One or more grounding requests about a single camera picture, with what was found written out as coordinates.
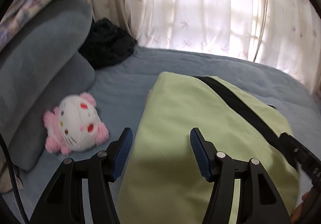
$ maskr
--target ribbed blue rubber pad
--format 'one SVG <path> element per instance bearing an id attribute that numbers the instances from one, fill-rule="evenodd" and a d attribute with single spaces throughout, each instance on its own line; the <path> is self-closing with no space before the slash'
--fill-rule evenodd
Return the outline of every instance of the ribbed blue rubber pad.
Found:
<path id="1" fill-rule="evenodd" d="M 130 148 L 132 147 L 133 144 L 133 132 L 131 129 L 127 132 L 125 139 L 119 148 L 119 151 L 116 155 L 115 161 L 114 161 L 114 171 L 112 173 L 112 178 L 114 181 L 121 176 Z"/>
<path id="2" fill-rule="evenodd" d="M 194 130 L 191 131 L 190 141 L 201 175 L 208 181 L 211 177 L 210 162 Z"/>

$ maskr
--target gray cushion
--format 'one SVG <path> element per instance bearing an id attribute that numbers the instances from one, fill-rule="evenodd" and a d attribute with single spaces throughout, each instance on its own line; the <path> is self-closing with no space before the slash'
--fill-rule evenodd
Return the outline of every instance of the gray cushion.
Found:
<path id="1" fill-rule="evenodd" d="M 83 0 L 55 0 L 0 54 L 0 132 L 7 144 L 36 99 L 77 52 L 92 21 Z"/>
<path id="2" fill-rule="evenodd" d="M 94 69 L 76 53 L 48 84 L 14 134 L 9 151 L 15 165 L 30 170 L 36 163 L 47 136 L 42 121 L 44 112 L 52 110 L 65 96 L 85 91 L 94 80 Z"/>

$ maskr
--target silver screw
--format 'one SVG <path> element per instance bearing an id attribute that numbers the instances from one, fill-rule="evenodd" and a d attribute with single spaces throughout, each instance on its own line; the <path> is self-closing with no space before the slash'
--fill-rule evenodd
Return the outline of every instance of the silver screw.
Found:
<path id="1" fill-rule="evenodd" d="M 70 164 L 73 160 L 71 158 L 64 159 L 64 164 Z"/>
<path id="2" fill-rule="evenodd" d="M 98 157 L 105 157 L 107 155 L 107 153 L 105 152 L 105 151 L 99 151 L 98 153 L 97 153 L 97 156 Z"/>
<path id="3" fill-rule="evenodd" d="M 225 155 L 226 155 L 226 154 L 225 154 L 224 152 L 222 152 L 222 151 L 219 151 L 219 152 L 216 154 L 216 156 L 219 157 L 219 158 L 224 158 Z"/>
<path id="4" fill-rule="evenodd" d="M 258 165 L 260 163 L 260 161 L 256 158 L 253 158 L 251 159 L 251 162 L 254 164 L 254 165 Z"/>

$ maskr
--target green bag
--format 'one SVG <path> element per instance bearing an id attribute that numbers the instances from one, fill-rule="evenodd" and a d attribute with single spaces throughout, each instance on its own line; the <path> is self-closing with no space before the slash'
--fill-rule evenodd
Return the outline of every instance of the green bag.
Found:
<path id="1" fill-rule="evenodd" d="M 276 136 L 293 135 L 276 109 L 218 77 L 211 78 L 246 104 Z M 233 159 L 258 158 L 292 213 L 299 174 L 283 154 L 207 84 L 163 72 L 147 101 L 120 188 L 121 224 L 202 223 L 213 183 L 200 174 L 189 139 L 193 127 Z M 230 224 L 236 223 L 239 193 L 236 180 Z"/>

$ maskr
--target bed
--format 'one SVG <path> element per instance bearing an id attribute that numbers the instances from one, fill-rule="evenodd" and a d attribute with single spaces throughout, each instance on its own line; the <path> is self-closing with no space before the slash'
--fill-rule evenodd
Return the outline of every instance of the bed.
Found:
<path id="1" fill-rule="evenodd" d="M 321 115 L 306 89 L 287 74 L 260 64 L 234 58 L 136 47 L 133 56 L 119 65 L 96 72 L 96 81 L 89 92 L 97 100 L 102 121 L 110 130 L 110 140 L 101 147 L 87 152 L 73 153 L 74 160 L 90 158 L 118 139 L 124 127 L 130 127 L 134 136 L 144 111 L 145 99 L 162 71 L 186 75 L 218 76 L 252 94 L 266 104 L 271 104 L 290 122 L 294 136 L 321 157 Z M 65 157 L 44 151 L 35 168 L 20 177 L 24 189 L 20 191 L 27 215 L 30 217 L 38 199 L 51 176 Z M 122 182 L 119 178 L 111 184 L 115 205 Z M 301 175 L 301 195 L 311 187 L 309 179 Z M 86 223 L 92 223 L 89 198 L 84 185 Z M 14 214 L 22 221 L 13 193 L 4 199 Z"/>

